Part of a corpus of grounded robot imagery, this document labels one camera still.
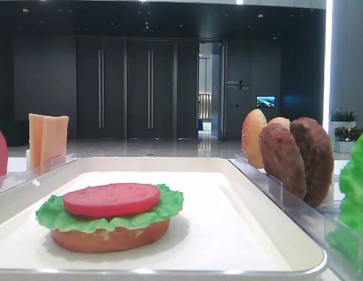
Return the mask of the brown meat patty front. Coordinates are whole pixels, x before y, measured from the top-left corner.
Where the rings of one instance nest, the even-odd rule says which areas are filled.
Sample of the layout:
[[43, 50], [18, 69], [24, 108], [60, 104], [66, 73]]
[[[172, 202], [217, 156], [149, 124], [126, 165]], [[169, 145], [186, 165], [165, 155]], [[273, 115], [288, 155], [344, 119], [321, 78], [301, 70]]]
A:
[[263, 165], [268, 175], [303, 199], [307, 193], [304, 162], [290, 131], [280, 123], [269, 124], [259, 136]]

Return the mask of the brown meat patty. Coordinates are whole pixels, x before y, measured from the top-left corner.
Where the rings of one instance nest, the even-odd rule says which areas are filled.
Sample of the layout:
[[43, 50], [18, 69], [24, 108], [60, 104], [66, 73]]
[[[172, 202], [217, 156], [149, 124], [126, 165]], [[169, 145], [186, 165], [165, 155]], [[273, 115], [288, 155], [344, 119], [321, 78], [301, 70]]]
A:
[[304, 161], [307, 193], [304, 201], [318, 207], [327, 198], [334, 170], [331, 141], [314, 119], [302, 117], [290, 123], [290, 132]]
[[307, 193], [304, 162], [290, 131], [280, 123], [269, 124], [259, 136], [263, 165], [268, 175], [303, 199]]

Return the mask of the red tomato slice on tray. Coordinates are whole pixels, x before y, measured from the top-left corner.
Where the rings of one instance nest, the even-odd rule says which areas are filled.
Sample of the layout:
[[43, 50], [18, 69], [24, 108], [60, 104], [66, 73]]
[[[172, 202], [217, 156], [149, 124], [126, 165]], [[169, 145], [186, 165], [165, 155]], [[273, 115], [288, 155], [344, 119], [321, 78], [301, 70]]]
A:
[[152, 184], [114, 183], [87, 187], [63, 196], [65, 209], [85, 217], [121, 217], [156, 206], [161, 190]]

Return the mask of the orange cheese slice inner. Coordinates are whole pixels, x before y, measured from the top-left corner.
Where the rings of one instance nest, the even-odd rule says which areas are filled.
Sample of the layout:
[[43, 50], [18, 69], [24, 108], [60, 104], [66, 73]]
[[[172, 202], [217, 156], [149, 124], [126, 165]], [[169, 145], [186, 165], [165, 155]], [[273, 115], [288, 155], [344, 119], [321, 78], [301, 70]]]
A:
[[44, 116], [40, 164], [66, 155], [68, 116]]

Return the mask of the orange cheese slice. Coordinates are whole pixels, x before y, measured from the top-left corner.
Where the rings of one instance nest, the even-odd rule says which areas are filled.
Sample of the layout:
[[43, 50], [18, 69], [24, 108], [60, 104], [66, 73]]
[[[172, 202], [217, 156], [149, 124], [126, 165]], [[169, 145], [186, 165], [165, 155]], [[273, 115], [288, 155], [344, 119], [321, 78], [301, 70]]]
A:
[[66, 155], [68, 116], [44, 116], [40, 164]]
[[44, 115], [29, 114], [30, 166], [35, 168], [43, 163]]

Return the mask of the brown meat patty rear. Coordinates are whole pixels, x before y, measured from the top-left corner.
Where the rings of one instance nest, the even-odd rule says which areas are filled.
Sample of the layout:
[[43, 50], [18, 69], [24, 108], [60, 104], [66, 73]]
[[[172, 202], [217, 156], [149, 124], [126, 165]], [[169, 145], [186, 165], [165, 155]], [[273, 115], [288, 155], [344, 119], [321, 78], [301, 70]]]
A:
[[327, 198], [334, 170], [331, 141], [314, 119], [302, 117], [290, 123], [290, 132], [304, 161], [307, 193], [304, 201], [318, 207]]

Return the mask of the green lettuce leaf on tray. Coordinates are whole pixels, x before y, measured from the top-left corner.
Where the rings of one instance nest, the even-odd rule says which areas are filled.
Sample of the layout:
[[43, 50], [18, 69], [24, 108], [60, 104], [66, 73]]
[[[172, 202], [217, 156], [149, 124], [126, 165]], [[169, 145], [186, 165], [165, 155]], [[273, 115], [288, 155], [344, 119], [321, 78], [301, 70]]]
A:
[[159, 184], [158, 188], [161, 190], [159, 203], [151, 210], [133, 216], [88, 218], [73, 215], [65, 209], [62, 197], [52, 195], [36, 211], [36, 219], [41, 226], [61, 232], [78, 230], [93, 233], [98, 229], [114, 231], [116, 228], [146, 228], [174, 217], [183, 209], [184, 196], [181, 191], [171, 190], [165, 184]]

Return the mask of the orange cheese slice outer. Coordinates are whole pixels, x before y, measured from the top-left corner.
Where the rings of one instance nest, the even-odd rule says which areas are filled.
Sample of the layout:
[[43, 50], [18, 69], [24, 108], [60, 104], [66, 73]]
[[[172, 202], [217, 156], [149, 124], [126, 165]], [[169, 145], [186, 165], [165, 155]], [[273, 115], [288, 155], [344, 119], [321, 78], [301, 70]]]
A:
[[30, 166], [35, 168], [43, 163], [44, 115], [29, 114]]

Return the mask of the red tomato slice standing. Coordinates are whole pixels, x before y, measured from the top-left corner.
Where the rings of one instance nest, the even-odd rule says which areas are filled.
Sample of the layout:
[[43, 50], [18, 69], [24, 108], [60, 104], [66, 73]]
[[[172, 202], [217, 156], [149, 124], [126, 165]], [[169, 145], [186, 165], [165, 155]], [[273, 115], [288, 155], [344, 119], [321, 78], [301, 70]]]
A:
[[0, 177], [7, 174], [8, 147], [4, 135], [0, 131]]

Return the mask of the green lettuce leaf standing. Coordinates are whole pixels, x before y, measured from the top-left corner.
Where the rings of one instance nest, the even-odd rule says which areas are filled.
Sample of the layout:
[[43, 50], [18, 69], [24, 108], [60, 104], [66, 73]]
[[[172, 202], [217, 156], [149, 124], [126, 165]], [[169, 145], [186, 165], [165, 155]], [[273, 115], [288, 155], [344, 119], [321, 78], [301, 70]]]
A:
[[351, 150], [351, 160], [340, 172], [342, 222], [328, 235], [330, 246], [363, 271], [363, 133]]

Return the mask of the dark double doors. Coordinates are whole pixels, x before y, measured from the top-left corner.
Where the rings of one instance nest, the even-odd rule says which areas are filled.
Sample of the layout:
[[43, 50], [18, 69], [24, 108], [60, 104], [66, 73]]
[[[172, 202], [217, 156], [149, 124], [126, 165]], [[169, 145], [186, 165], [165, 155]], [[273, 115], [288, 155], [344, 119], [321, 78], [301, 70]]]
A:
[[198, 48], [196, 40], [78, 38], [78, 136], [196, 138]]

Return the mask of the white metal tray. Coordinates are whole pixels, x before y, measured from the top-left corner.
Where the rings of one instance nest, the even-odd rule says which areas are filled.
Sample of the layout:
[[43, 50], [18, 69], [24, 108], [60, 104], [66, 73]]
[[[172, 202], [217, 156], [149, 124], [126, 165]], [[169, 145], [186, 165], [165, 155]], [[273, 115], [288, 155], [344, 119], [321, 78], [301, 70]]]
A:
[[[165, 184], [182, 211], [154, 244], [84, 254], [58, 246], [36, 210], [108, 183]], [[0, 194], [0, 280], [316, 280], [326, 251], [229, 160], [90, 157]]]

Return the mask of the bottom bun slice on tray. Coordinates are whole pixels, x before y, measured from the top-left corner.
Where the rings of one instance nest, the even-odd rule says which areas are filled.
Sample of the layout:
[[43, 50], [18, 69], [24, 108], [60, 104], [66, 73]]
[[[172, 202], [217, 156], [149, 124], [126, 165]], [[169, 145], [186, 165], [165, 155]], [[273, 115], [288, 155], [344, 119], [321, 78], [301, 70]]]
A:
[[78, 230], [61, 232], [52, 230], [54, 241], [73, 252], [104, 253], [126, 251], [152, 244], [169, 229], [170, 220], [154, 222], [145, 228], [127, 229], [118, 227], [113, 231], [98, 229], [92, 233]]

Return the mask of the potted plants in white planter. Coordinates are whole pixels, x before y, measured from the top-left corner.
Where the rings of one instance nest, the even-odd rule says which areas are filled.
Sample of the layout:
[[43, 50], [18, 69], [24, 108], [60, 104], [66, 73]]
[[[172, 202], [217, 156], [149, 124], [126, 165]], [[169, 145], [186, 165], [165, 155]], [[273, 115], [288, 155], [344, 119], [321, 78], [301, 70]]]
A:
[[363, 128], [356, 126], [357, 115], [352, 110], [335, 109], [330, 115], [329, 136], [333, 151], [349, 153], [355, 142], [363, 133]]

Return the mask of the wall mounted screen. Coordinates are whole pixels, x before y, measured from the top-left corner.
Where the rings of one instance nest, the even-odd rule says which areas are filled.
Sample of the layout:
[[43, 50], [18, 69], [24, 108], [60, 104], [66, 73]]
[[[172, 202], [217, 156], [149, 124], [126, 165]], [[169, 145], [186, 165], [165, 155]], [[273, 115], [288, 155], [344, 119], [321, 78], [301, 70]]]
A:
[[273, 108], [275, 107], [275, 96], [256, 96], [257, 108]]

